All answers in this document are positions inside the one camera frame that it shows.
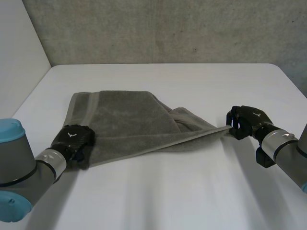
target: blue joint cap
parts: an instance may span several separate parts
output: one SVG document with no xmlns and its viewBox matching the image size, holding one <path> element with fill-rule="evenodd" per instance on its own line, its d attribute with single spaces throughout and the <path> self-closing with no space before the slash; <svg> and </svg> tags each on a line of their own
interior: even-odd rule
<svg viewBox="0 0 307 230">
<path fill-rule="evenodd" d="M 305 184 L 303 184 L 303 186 L 302 186 L 302 191 L 303 191 L 304 193 L 307 193 L 307 182 L 306 182 Z"/>
<path fill-rule="evenodd" d="M 0 191 L 0 221 L 18 222 L 31 210 L 30 201 L 22 195 L 9 191 Z"/>
<path fill-rule="evenodd" d="M 21 138 L 25 130 L 21 122 L 16 119 L 0 119 L 0 143 Z"/>
</svg>

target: table surface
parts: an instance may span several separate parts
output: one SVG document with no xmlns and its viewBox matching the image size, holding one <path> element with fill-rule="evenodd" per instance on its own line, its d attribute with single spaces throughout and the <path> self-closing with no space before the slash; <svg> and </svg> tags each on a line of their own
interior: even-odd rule
<svg viewBox="0 0 307 230">
<path fill-rule="evenodd" d="M 122 64 L 53 67 L 19 119 L 34 155 L 61 129 L 75 92 L 150 91 L 221 127 L 233 105 L 264 110 L 300 137 L 307 99 L 271 64 Z M 149 153 L 66 173 L 18 223 L 26 230 L 303 230 L 307 195 L 273 166 L 255 161 L 257 141 L 223 138 L 204 149 Z"/>
</svg>

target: concrete wall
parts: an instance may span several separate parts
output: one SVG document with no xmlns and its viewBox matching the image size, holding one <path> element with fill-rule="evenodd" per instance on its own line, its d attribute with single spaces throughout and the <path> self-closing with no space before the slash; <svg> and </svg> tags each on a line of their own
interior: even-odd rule
<svg viewBox="0 0 307 230">
<path fill-rule="evenodd" d="M 21 0 L 0 0 L 0 119 L 10 118 L 50 69 Z"/>
<path fill-rule="evenodd" d="M 272 63 L 307 95 L 306 0 L 24 0 L 24 4 L 52 66 Z"/>
</svg>

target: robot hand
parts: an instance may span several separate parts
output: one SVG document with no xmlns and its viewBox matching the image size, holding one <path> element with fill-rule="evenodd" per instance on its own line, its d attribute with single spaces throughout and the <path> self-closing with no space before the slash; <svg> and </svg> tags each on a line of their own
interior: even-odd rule
<svg viewBox="0 0 307 230">
<path fill-rule="evenodd" d="M 66 159 L 68 168 L 87 169 L 95 132 L 87 126 L 65 126 L 51 144 Z"/>
<path fill-rule="evenodd" d="M 233 106 L 227 113 L 226 124 L 233 127 L 229 133 L 241 140 L 248 136 L 256 139 L 256 132 L 264 125 L 273 126 L 269 117 L 260 109 L 248 106 Z"/>
</svg>

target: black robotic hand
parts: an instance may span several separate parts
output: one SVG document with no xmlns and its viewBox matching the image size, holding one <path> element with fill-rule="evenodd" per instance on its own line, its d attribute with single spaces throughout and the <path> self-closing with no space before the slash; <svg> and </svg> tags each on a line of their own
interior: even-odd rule
<svg viewBox="0 0 307 230">
<path fill-rule="evenodd" d="M 68 169 L 87 169 L 95 132 L 87 126 L 64 126 L 51 144 L 66 159 Z"/>
<path fill-rule="evenodd" d="M 233 125 L 229 133 L 236 139 L 241 140 L 251 136 L 259 142 L 260 146 L 256 150 L 256 162 L 258 164 L 264 168 L 275 165 L 273 159 L 263 151 L 261 144 L 270 132 L 279 128 L 273 125 L 265 112 L 248 106 L 233 106 L 231 111 L 227 113 L 226 124 Z"/>
<path fill-rule="evenodd" d="M 229 132 L 238 140 L 248 136 L 257 139 L 256 132 L 261 127 L 265 125 L 273 126 L 265 112 L 248 106 L 233 106 L 231 111 L 227 113 L 226 124 L 233 125 Z"/>
</svg>

